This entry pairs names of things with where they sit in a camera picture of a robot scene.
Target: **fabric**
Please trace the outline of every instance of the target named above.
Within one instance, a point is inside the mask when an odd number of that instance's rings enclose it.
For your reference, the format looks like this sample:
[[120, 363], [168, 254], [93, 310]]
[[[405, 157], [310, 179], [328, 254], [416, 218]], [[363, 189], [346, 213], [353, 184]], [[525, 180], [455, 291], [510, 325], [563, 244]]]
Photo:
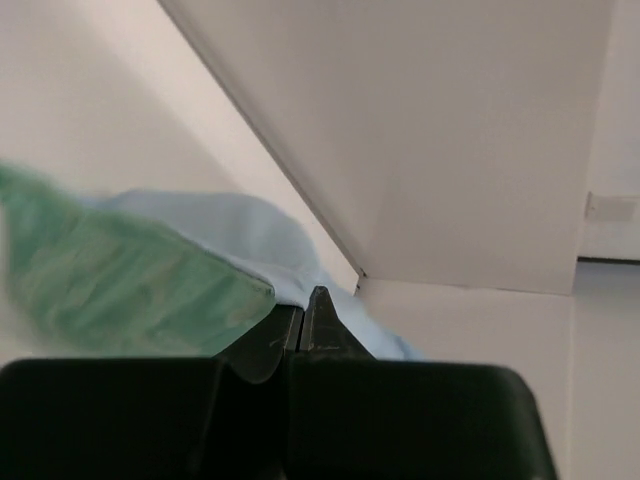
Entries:
[[87, 198], [85, 202], [164, 223], [242, 271], [273, 285], [280, 304], [306, 308], [313, 289], [326, 286], [342, 323], [375, 357], [424, 358], [371, 319], [358, 298], [338, 287], [323, 270], [313, 242], [302, 227], [268, 202], [236, 193], [144, 190], [104, 200]]
[[53, 354], [215, 355], [273, 288], [150, 218], [96, 209], [0, 165], [6, 288]]

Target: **green cloth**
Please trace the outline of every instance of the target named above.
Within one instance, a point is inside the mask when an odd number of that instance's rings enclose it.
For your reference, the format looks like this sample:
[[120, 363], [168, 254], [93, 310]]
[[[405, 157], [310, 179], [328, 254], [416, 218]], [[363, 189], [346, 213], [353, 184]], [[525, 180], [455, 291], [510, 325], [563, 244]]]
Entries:
[[164, 225], [30, 172], [0, 164], [0, 202], [9, 298], [62, 355], [215, 355], [275, 305], [270, 285]]

